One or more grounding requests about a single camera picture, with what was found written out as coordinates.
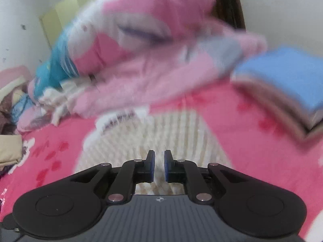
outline striped cloth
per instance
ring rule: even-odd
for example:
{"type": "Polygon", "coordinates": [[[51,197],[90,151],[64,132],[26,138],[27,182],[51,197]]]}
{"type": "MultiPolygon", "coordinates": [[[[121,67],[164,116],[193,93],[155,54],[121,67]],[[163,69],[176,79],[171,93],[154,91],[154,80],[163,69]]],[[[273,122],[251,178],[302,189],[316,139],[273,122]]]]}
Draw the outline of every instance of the striped cloth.
{"type": "Polygon", "coordinates": [[[103,162],[113,167],[125,161],[145,159],[149,150],[156,153],[154,182],[136,186],[136,194],[179,195],[183,185],[168,184],[164,177],[164,151],[171,150],[174,159],[194,161],[206,167],[210,162],[231,166],[217,139],[195,111],[180,111],[124,120],[109,128],[84,151],[75,172],[103,162]]]}

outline ribbed gray surface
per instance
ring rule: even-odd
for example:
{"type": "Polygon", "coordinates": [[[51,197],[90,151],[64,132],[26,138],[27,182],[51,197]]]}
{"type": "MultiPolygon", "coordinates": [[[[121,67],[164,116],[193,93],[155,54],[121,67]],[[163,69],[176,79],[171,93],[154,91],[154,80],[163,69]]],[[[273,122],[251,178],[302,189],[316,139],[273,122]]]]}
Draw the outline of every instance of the ribbed gray surface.
{"type": "MultiPolygon", "coordinates": [[[[24,236],[19,242],[42,241],[24,236]]],[[[90,230],[61,242],[301,242],[301,238],[251,238],[227,226],[209,206],[186,195],[135,195],[121,206],[107,209],[90,230]]]]}

